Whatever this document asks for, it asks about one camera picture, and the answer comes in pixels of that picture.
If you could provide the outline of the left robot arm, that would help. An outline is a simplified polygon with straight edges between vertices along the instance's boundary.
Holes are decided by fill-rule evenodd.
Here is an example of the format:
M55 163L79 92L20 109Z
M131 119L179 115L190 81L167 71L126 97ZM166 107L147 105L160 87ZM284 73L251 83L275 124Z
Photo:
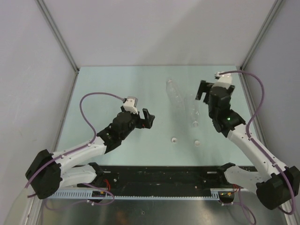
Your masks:
M91 184L97 188L103 184L103 170L97 163L80 163L111 152L119 147L134 129L152 128L155 116L147 109L140 114L134 114L122 108L122 111L106 128L94 134L94 137L73 150L50 153L47 149L40 151L33 159L25 177L26 187L31 186L34 195L46 199L59 188L83 184Z

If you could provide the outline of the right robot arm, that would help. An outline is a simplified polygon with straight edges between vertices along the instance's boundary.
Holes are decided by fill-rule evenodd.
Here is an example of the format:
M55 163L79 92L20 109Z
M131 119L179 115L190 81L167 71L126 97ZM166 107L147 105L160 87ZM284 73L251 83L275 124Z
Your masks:
M231 94L235 86L230 82L201 81L196 99L204 95L208 105L209 117L218 133L234 143L254 165L256 172L227 163L221 167L216 182L221 188L231 184L245 188L256 194L259 201L269 210L273 210L287 201L295 208L295 197L299 193L300 171L297 167L288 167L278 160L257 138L246 131L245 120L231 109Z

